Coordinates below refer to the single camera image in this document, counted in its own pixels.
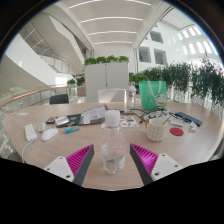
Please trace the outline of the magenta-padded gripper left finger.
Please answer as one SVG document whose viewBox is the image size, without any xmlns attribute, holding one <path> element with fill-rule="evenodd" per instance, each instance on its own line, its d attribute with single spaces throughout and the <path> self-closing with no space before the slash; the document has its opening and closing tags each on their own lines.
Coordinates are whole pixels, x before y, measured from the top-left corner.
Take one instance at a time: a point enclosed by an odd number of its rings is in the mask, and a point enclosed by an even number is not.
<svg viewBox="0 0 224 224">
<path fill-rule="evenodd" d="M 58 156 L 44 170 L 81 186 L 94 156 L 94 145 L 88 145 L 67 157 Z"/>
</svg>

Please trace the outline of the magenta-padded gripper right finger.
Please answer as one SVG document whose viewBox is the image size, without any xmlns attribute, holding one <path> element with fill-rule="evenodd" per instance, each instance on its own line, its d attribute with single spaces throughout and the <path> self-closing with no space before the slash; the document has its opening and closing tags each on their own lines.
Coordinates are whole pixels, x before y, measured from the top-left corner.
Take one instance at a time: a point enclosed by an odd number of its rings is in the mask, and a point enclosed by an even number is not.
<svg viewBox="0 0 224 224">
<path fill-rule="evenodd" d="M 130 145 L 130 155 L 144 185 L 182 169 L 182 166 L 166 153 L 156 154 L 136 144 Z"/>
</svg>

